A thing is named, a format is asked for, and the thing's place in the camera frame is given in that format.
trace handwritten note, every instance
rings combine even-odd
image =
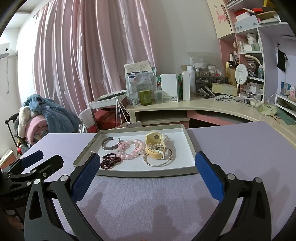
[[[126,74],[134,73],[134,72],[142,72],[142,71],[152,71],[152,68],[148,60],[134,63],[134,64],[125,64],[124,68],[125,68]]]

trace blue gripper pad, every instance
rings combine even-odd
[[[83,199],[92,180],[94,179],[98,169],[100,168],[101,160],[98,154],[94,154],[87,166],[82,170],[75,182],[72,184],[72,200],[77,202]]]
[[[43,159],[43,152],[39,150],[39,151],[34,152],[33,154],[21,159],[22,160],[21,166],[23,168],[28,168],[42,159]]]
[[[198,152],[195,155],[195,165],[202,179],[209,189],[212,197],[221,202],[224,198],[224,185],[217,174],[211,167],[211,162],[203,152]]]

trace green candle jar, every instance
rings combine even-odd
[[[139,93],[141,105],[151,105],[151,90],[142,90]]]

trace pink beaded bracelet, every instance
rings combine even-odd
[[[130,154],[126,154],[125,150],[127,150],[131,144],[135,146],[135,149]],[[130,159],[134,159],[135,157],[138,157],[139,155],[144,154],[145,148],[146,148],[146,145],[145,143],[143,143],[143,141],[139,139],[130,139],[125,142],[120,142],[118,144],[116,155],[120,157],[122,160],[125,160],[125,159],[130,160]]]

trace metal bolt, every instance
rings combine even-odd
[[[67,175],[63,175],[61,176],[61,181],[67,181],[68,180],[68,176]]]
[[[233,180],[235,179],[235,175],[233,175],[233,174],[228,174],[228,175],[227,175],[227,178],[228,178],[229,180],[233,181]]]
[[[34,184],[38,184],[39,182],[40,182],[40,179],[37,178],[37,179],[35,179]]]
[[[256,178],[255,178],[255,181],[256,181],[257,183],[261,183],[261,182],[262,182],[262,179],[259,178],[259,177],[256,177]]]

